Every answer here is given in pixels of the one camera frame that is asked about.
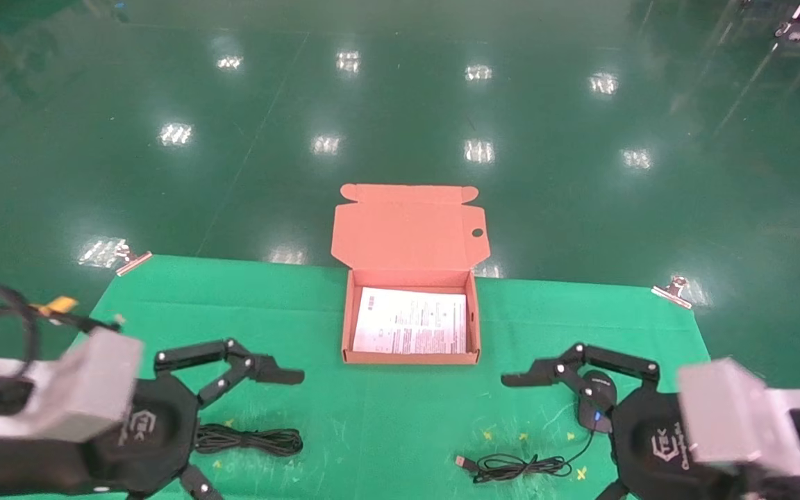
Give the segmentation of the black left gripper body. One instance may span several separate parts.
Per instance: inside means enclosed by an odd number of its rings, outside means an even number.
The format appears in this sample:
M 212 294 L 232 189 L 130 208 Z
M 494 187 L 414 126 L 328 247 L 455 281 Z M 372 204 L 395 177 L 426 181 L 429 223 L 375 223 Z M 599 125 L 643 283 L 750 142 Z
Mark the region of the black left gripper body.
M 173 376 L 137 383 L 120 424 L 83 442 L 0 439 L 0 497 L 124 493 L 152 497 L 174 481 L 197 497 L 199 403 Z

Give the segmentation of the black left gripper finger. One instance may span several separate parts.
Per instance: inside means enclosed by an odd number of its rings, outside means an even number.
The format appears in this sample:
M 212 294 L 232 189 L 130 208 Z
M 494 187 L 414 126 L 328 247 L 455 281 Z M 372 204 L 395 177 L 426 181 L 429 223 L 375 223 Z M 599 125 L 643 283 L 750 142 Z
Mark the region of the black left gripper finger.
M 153 358 L 153 375 L 158 380 L 173 377 L 174 372 L 180 370 L 213 363 L 225 363 L 229 369 L 194 393 L 200 409 L 206 409 L 219 401 L 245 380 L 264 384 L 297 385 L 302 384 L 306 377 L 302 370 L 280 367 L 271 355 L 248 351 L 241 342 L 233 338 L 160 351 Z
M 181 472 L 180 484 L 194 500 L 222 500 L 224 498 L 196 465 L 188 465 Z

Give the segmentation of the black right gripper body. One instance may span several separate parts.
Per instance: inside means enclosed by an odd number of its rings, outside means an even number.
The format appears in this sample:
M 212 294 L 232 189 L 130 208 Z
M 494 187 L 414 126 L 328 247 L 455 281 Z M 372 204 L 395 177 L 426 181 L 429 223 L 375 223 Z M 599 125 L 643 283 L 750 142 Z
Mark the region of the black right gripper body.
M 639 499 L 800 499 L 800 390 L 682 384 L 613 430 Z

